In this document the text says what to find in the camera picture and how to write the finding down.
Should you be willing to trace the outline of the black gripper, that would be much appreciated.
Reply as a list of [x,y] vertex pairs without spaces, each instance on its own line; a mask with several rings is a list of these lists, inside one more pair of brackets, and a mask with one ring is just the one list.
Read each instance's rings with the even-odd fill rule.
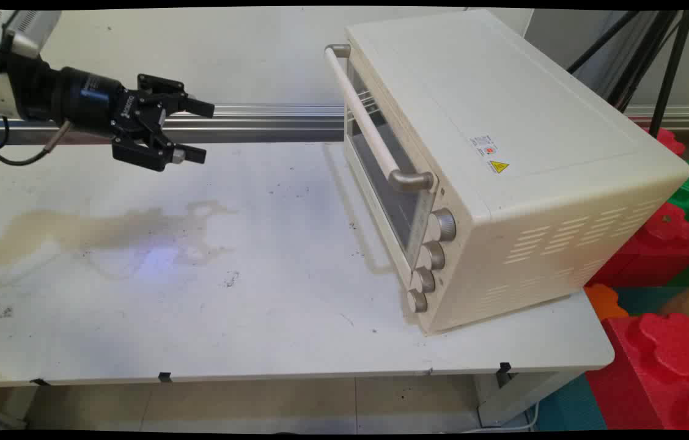
[[64,67],[56,78],[56,121],[112,142],[113,159],[154,172],[168,164],[205,163],[207,151],[171,142],[162,132],[166,114],[213,118],[215,105],[193,97],[183,83],[140,73],[137,88],[95,73]]

